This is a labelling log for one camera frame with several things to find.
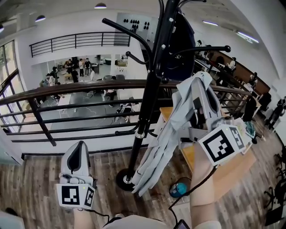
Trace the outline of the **black coat rack stand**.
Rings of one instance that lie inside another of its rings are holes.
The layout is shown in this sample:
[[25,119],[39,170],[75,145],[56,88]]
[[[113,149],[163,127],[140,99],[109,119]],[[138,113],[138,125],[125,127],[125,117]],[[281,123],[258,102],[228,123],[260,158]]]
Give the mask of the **black coat rack stand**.
[[121,170],[116,176],[116,184],[124,191],[133,190],[134,185],[132,184],[131,179],[135,173],[135,164],[142,141],[148,134],[150,134],[149,122],[153,113],[154,105],[157,101],[159,86],[162,81],[168,83],[168,79],[164,77],[163,71],[169,59],[169,44],[176,15],[180,8],[188,2],[206,2],[206,0],[168,0],[167,3],[164,3],[163,0],[158,1],[160,5],[160,16],[158,19],[153,48],[150,48],[147,42],[136,33],[129,31],[125,27],[107,18],[102,19],[102,23],[124,32],[142,43],[146,48],[149,58],[149,71],[140,107],[139,120],[137,125],[133,128],[133,131],[135,132],[135,140],[132,147],[129,166],[127,169]]

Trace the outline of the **black phone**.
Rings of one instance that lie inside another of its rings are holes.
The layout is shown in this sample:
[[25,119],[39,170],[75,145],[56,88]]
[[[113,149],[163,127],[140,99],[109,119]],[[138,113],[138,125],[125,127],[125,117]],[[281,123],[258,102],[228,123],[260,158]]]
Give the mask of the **black phone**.
[[176,223],[174,229],[191,229],[191,228],[187,225],[187,223],[183,219],[181,219]]

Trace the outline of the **black balcony railing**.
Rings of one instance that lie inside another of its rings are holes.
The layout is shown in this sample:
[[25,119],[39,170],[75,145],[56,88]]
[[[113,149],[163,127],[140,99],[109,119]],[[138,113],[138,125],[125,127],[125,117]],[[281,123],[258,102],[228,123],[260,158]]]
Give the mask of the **black balcony railing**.
[[123,32],[88,32],[46,39],[29,46],[31,57],[80,47],[130,46],[130,36]]

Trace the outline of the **person's left forearm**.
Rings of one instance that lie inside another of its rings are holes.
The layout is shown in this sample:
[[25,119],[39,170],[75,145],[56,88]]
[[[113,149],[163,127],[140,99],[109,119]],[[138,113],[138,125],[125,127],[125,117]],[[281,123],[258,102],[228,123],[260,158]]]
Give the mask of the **person's left forearm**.
[[95,229],[91,213],[85,210],[73,209],[74,229]]

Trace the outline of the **black hanging coat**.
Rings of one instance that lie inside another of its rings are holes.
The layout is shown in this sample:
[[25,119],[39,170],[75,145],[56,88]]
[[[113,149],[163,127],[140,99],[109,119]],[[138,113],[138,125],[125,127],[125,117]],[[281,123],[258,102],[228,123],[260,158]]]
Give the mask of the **black hanging coat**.
[[244,115],[243,115],[244,122],[250,122],[252,120],[256,107],[257,107],[256,100],[253,97],[249,97],[244,109]]

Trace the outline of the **white board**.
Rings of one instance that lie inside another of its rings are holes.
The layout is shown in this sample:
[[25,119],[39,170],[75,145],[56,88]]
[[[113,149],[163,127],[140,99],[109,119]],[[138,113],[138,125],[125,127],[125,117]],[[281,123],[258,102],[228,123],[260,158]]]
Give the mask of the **white board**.
[[21,217],[0,211],[0,229],[25,229],[25,225]]

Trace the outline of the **black office chair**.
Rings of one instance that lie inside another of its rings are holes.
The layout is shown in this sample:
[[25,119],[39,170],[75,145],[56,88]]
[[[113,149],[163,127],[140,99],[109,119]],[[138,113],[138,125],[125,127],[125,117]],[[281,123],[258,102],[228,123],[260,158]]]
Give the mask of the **black office chair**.
[[274,159],[277,165],[278,174],[276,178],[278,178],[278,183],[274,188],[269,187],[268,191],[264,191],[264,194],[269,196],[269,201],[264,209],[270,206],[266,213],[265,226],[286,219],[286,146],[282,147],[281,154],[274,155]]

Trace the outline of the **light grey garment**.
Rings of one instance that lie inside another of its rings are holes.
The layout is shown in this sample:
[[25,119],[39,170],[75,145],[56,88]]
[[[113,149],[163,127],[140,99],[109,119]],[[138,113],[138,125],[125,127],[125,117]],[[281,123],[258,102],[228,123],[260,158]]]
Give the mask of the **light grey garment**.
[[187,123],[194,112],[191,87],[200,80],[208,87],[212,77],[207,72],[197,72],[192,77],[177,85],[177,92],[172,94],[173,108],[167,122],[158,136],[152,140],[137,168],[131,182],[134,184],[132,193],[142,196],[148,189],[152,189],[158,182],[164,168],[173,156],[178,145],[178,131]]

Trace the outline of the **teal bag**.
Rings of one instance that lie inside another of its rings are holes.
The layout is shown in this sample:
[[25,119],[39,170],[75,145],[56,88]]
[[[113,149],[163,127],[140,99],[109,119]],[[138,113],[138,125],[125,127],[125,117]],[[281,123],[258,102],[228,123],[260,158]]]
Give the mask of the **teal bag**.
[[245,124],[246,134],[250,138],[254,139],[256,136],[256,131],[255,131],[255,127],[254,127],[253,123],[252,122],[244,122],[244,124]]

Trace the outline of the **person's right forearm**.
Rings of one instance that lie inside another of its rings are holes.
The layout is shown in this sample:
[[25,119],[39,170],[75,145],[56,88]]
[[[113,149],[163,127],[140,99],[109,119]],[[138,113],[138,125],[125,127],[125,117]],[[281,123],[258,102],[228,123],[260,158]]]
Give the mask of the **person's right forearm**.
[[[194,188],[205,179],[213,169],[207,154],[199,143],[194,145],[194,169],[191,188]],[[190,206],[198,207],[215,202],[213,177],[210,176],[201,186],[190,194]]]

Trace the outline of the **large window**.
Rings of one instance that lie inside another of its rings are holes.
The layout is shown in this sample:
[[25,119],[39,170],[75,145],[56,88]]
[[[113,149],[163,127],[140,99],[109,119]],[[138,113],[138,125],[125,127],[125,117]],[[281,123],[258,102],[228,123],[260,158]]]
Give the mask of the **large window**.
[[[24,92],[19,75],[14,41],[0,46],[0,99]],[[25,101],[0,106],[0,115],[8,115],[24,110]],[[17,114],[0,118],[3,124],[22,123],[25,114]],[[20,126],[8,127],[12,132],[19,132]]]

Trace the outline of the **wood-topped black railing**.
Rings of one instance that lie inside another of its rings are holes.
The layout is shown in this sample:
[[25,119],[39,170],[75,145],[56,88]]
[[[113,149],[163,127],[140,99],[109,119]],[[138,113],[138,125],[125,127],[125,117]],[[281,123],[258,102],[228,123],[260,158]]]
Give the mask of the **wood-topped black railing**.
[[24,116],[2,125],[7,139],[24,153],[62,152],[85,141],[93,151],[128,148],[139,126],[145,80],[106,80],[38,88],[0,99],[0,106],[27,102]]

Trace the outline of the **wooden table with white frame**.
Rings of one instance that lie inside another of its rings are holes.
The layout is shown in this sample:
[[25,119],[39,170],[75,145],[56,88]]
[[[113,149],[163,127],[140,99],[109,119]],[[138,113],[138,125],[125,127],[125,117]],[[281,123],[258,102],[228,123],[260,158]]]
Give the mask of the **wooden table with white frame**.
[[[172,107],[161,107],[161,116],[164,121],[169,119],[172,112]],[[194,147],[190,146],[180,150],[183,154],[191,172],[194,168]],[[228,162],[220,165],[213,175],[214,182],[214,196],[218,201],[229,190],[231,190],[237,182],[239,182],[243,176],[249,171],[251,166],[256,161],[251,145],[248,146],[245,154],[237,154]]]

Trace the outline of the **dark navy hanging bag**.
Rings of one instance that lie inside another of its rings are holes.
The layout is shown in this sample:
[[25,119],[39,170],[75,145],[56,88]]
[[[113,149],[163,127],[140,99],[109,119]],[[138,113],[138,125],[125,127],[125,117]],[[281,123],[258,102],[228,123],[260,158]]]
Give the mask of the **dark navy hanging bag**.
[[195,48],[194,31],[181,10],[176,14],[172,36],[169,44],[169,57],[167,58],[164,75],[175,81],[184,81],[192,76],[194,68]]

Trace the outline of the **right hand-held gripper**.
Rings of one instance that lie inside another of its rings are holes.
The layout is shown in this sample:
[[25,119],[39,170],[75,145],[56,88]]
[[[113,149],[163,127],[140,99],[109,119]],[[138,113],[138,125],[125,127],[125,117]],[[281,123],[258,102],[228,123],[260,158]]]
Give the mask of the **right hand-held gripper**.
[[[242,153],[246,149],[245,124],[241,119],[222,117],[219,100],[212,90],[195,78],[191,85],[193,115],[189,136],[198,142],[213,166]],[[215,120],[209,127],[209,119]]]

